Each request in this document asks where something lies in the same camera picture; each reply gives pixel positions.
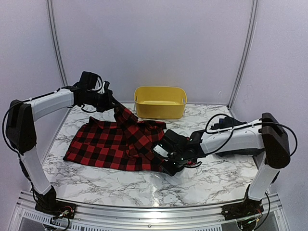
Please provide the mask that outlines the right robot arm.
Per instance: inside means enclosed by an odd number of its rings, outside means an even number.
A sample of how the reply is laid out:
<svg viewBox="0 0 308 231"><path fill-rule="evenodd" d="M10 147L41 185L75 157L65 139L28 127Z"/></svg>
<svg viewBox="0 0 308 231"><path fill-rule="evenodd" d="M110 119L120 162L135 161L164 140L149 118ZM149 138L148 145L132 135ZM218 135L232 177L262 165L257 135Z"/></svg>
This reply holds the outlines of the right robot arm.
<svg viewBox="0 0 308 231"><path fill-rule="evenodd" d="M258 172L246 190L245 200L238 206L238 211L248 216L257 208L257 202L262 200L280 170L291 162L295 151L290 150L287 133L293 130L280 124L270 113L263 113L260 119L249 123L226 114L217 116L217 123L194 131L189 137L168 129L152 150L164 159L162 170L170 176L188 167L189 162L212 154L264 154Z"/></svg>

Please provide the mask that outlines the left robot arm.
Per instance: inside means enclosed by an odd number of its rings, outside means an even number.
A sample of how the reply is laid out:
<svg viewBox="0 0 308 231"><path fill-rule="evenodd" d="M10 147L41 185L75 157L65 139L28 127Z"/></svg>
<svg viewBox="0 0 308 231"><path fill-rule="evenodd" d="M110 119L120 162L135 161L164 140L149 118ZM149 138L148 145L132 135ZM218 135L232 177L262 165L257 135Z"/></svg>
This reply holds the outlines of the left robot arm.
<svg viewBox="0 0 308 231"><path fill-rule="evenodd" d="M25 177L30 181L36 204L50 214L57 214L61 204L56 191L47 179L36 149L35 122L58 110L84 105L93 106L97 112L105 112L119 105L109 89L109 82L95 73L84 71L73 86L27 100L14 100L5 113L2 131L8 147L19 158Z"/></svg>

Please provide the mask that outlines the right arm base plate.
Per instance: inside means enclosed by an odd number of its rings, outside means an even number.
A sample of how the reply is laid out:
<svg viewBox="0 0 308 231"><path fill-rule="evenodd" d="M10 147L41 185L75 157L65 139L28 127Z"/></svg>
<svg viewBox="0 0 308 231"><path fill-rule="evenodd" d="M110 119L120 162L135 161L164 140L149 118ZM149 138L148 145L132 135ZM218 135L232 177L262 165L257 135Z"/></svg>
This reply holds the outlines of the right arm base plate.
<svg viewBox="0 0 308 231"><path fill-rule="evenodd" d="M222 206L221 214L225 220L245 218L262 213L264 211L261 202L239 202Z"/></svg>

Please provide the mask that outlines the dark green plaid skirt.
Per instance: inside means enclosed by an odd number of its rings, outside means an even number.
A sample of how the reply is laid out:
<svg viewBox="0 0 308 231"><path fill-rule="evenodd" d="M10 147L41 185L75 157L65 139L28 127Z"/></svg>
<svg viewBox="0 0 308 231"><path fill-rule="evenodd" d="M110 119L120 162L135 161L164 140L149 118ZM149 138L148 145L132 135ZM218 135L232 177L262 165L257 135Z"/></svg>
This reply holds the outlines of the dark green plaid skirt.
<svg viewBox="0 0 308 231"><path fill-rule="evenodd" d="M264 148L261 148L261 149L248 148L248 149L238 149L238 150L217 152L216 155L220 157L231 156L231 155L258 156L262 152L264 152Z"/></svg>

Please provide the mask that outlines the red black plaid shirt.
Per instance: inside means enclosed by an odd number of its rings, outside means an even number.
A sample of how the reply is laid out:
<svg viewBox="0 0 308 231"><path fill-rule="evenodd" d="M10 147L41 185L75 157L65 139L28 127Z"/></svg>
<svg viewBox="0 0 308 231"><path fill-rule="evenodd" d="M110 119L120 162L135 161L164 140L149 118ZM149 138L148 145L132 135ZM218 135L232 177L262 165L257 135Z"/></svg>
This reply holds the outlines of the red black plaid shirt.
<svg viewBox="0 0 308 231"><path fill-rule="evenodd" d="M152 152L167 128L166 123L140 121L128 108L114 109L114 122L90 117L72 139L64 161L123 171L160 172L161 157Z"/></svg>

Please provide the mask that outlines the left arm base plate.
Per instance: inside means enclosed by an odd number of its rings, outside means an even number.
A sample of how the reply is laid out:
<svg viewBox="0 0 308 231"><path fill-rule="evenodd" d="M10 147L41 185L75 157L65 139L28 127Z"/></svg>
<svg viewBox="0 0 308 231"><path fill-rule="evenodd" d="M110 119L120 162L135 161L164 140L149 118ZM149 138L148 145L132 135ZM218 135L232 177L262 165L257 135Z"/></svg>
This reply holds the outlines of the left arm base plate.
<svg viewBox="0 0 308 231"><path fill-rule="evenodd" d="M56 201L55 208L43 208L41 205L36 204L35 210L46 214L53 215L56 218L69 218L73 219L75 216L77 205L74 203Z"/></svg>

